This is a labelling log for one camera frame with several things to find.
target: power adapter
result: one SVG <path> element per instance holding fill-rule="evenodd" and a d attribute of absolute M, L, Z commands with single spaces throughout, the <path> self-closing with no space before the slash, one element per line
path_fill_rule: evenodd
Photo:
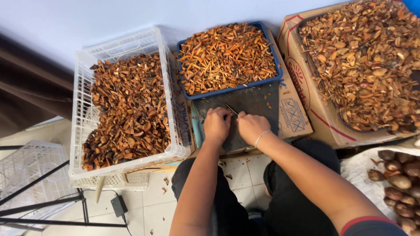
<path fill-rule="evenodd" d="M 124 215 L 124 213 L 128 212 L 123 196 L 121 195 L 117 195 L 114 199 L 112 199 L 111 204 L 117 217 L 120 217 Z"/>

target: blue plastic tray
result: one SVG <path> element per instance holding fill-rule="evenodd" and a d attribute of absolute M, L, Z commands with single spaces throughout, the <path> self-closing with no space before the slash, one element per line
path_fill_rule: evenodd
<path fill-rule="evenodd" d="M 268 40 L 268 42 L 271 43 L 271 40 L 268 37 L 267 30 L 266 30 L 263 22 L 256 21 L 256 22 L 248 23 L 248 25 L 255 26 L 255 27 L 259 28 L 264 33 L 264 36 Z M 182 40 L 182 41 L 178 42 L 178 44 L 176 45 L 178 55 L 180 54 L 181 44 L 185 43 L 185 41 L 186 40 Z M 276 80 L 280 80 L 280 82 L 284 81 L 284 80 L 281 79 L 283 77 L 283 70 L 281 68 L 278 68 L 279 62 L 278 62 L 278 59 L 277 59 L 277 55 L 274 52 L 274 48 L 273 48 L 272 44 L 270 45 L 270 50 L 271 50 L 271 52 L 273 53 L 273 56 L 274 56 L 274 64 L 276 65 L 276 71 L 277 71 L 278 76 L 273 77 L 273 78 L 269 78 L 269 79 L 264 79 L 264 80 L 261 80 L 261 81 L 248 83 L 247 87 L 253 87 L 253 86 L 260 85 L 260 84 L 266 84 L 266 83 L 269 83 L 271 81 L 276 81 Z M 179 62 L 179 71 L 182 71 L 181 62 Z M 210 96 L 214 96 L 214 95 L 218 95 L 218 94 L 227 93 L 227 92 L 230 92 L 230 91 L 235 91 L 235 90 L 238 90 L 238 89 L 245 89 L 247 87 L 243 86 L 243 85 L 238 85 L 236 88 L 226 88 L 226 89 L 220 89 L 220 90 L 216 90 L 216 91 L 212 91 L 212 92 L 197 94 L 197 95 L 194 95 L 194 96 L 188 96 L 188 94 L 185 91 L 184 84 L 182 84 L 182 91 L 184 92 L 184 96 L 185 96 L 186 99 L 195 100 L 195 99 L 200 99 L 200 98 L 204 98 L 204 97 L 210 97 Z"/>

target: silver bracelet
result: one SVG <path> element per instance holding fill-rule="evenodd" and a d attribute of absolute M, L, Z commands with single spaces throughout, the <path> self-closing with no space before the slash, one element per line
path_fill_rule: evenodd
<path fill-rule="evenodd" d="M 258 140 L 264 135 L 264 134 L 266 134 L 266 133 L 269 133 L 269 132 L 271 132 L 272 133 L 272 131 L 271 130 L 266 130 L 266 131 L 264 131 L 259 137 L 258 137 L 258 139 L 255 141 L 255 148 L 257 148 L 257 143 L 258 143 Z"/>

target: leg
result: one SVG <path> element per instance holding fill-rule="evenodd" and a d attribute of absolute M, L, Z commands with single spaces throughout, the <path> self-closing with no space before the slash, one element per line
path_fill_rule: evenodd
<path fill-rule="evenodd" d="M 183 161 L 172 177 L 172 190 L 176 200 L 181 195 L 194 161 L 195 158 Z M 223 170 L 219 166 L 216 193 L 210 216 L 209 235 L 247 235 L 248 227 L 247 210 L 239 204 L 235 194 L 230 190 L 228 181 L 223 175 Z"/>
<path fill-rule="evenodd" d="M 296 142 L 294 147 L 336 173 L 340 173 L 337 155 L 328 145 L 320 141 L 304 139 Z M 271 189 L 268 192 L 273 198 L 264 216 L 267 228 L 274 235 L 282 236 L 338 235 L 328 217 L 305 197 L 284 170 L 275 163 L 275 167 L 270 165 L 272 169 L 275 168 L 275 173 L 274 176 L 269 177 Z"/>

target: plastic crate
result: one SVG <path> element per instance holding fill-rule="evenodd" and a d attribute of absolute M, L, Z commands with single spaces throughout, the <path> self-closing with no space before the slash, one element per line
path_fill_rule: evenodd
<path fill-rule="evenodd" d="M 66 158 L 61 144 L 31 140 L 25 146 L 0 160 L 0 199 L 4 199 L 25 187 L 65 161 Z M 50 202 L 68 194 L 76 194 L 77 190 L 69 187 L 69 181 L 68 166 L 64 166 L 41 182 L 1 205 L 0 210 Z M 48 219 L 72 204 L 74 202 L 43 207 L 32 213 L 29 213 L 30 211 L 16 213 L 7 217 L 19 218 L 29 213 L 22 218 Z M 0 227 L 0 235 L 15 235 L 24 231 L 6 226 Z"/>
<path fill-rule="evenodd" d="M 278 76 L 275 76 L 273 78 L 268 78 L 268 79 L 260 80 L 260 81 L 255 81 L 255 82 L 247 83 L 246 86 L 244 86 L 244 85 L 241 84 L 241 85 L 238 85 L 236 88 L 225 88 L 225 89 L 220 89 L 220 90 L 216 90 L 216 91 L 212 91 L 212 92 L 207 92 L 207 93 L 202 93 L 202 94 L 197 94 L 197 95 L 192 95 L 192 96 L 189 96 L 186 93 L 185 88 L 184 88 L 184 84 L 182 84 L 182 90 L 183 90 L 183 93 L 184 93 L 184 97 L 186 99 L 188 99 L 188 100 L 202 99 L 202 98 L 205 98 L 205 97 L 211 97 L 211 96 L 215 96 L 215 95 L 218 95 L 218 94 L 224 94 L 224 93 L 235 91 L 235 90 L 239 90 L 239 89 L 245 89 L 245 88 L 249 88 L 249 87 L 254 87 L 254 86 L 258 86 L 258 85 L 261 85 L 261 84 L 270 83 L 272 81 L 277 81 L 277 80 L 279 80 L 280 85 L 286 86 L 285 84 L 282 83 L 284 81 L 284 79 L 282 79 L 282 77 L 283 77 L 283 69 L 279 67 L 280 62 L 279 62 L 279 60 L 277 58 L 276 53 L 274 52 L 273 43 L 271 42 L 270 37 L 268 36 L 267 28 L 265 27 L 264 23 L 261 22 L 261 21 L 255 21 L 255 22 L 248 23 L 248 25 L 255 26 L 258 29 L 260 29 L 263 32 L 264 37 L 268 40 L 268 43 L 271 43 L 269 47 L 270 47 L 271 52 L 273 53 L 274 64 L 276 66 L 276 71 L 277 71 Z M 178 55 L 181 53 L 181 51 L 180 51 L 181 50 L 181 44 L 183 44 L 185 42 L 186 42 L 186 39 L 178 42 L 178 44 L 176 45 L 176 49 L 178 51 Z M 179 70 L 182 71 L 182 67 L 181 67 L 181 62 L 180 61 L 178 62 L 178 67 L 179 67 Z"/>
<path fill-rule="evenodd" d="M 90 93 L 90 87 L 94 82 L 93 70 L 89 68 L 96 64 L 98 59 L 115 63 L 120 59 L 128 59 L 141 53 L 150 54 L 154 52 L 159 52 L 160 55 L 171 144 L 164 153 L 89 172 L 83 170 L 81 168 L 81 156 L 83 155 L 81 145 L 99 123 L 99 110 L 92 104 Z M 178 94 L 175 88 L 177 86 L 175 74 L 172 72 L 174 66 L 175 59 L 162 40 L 160 30 L 156 27 L 76 52 L 69 170 L 69 175 L 73 179 L 90 176 L 115 176 L 135 171 L 148 163 L 176 161 L 175 157 L 180 159 L 190 155 L 187 130 L 182 124 L 183 117 L 179 114 L 181 111 L 178 109 L 179 105 L 174 96 Z"/>
<path fill-rule="evenodd" d="M 131 173 L 126 174 L 127 179 L 125 180 L 123 174 L 114 176 L 106 176 L 103 186 L 103 190 L 134 190 L 143 191 L 147 188 L 147 181 L 149 179 L 149 173 Z M 70 187 L 72 188 L 84 188 L 84 189 L 96 189 L 98 185 L 99 177 L 92 176 L 90 178 L 79 178 L 70 179 Z"/>

